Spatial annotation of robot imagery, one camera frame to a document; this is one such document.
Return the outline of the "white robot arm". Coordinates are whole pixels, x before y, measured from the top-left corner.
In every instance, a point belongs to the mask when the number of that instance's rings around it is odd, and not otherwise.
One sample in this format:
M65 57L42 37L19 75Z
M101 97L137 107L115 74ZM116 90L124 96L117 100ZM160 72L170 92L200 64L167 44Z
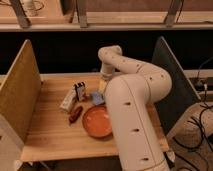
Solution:
M172 87L169 73L151 63L122 55L120 46L102 47L104 99L124 171L170 171L146 104L165 98Z

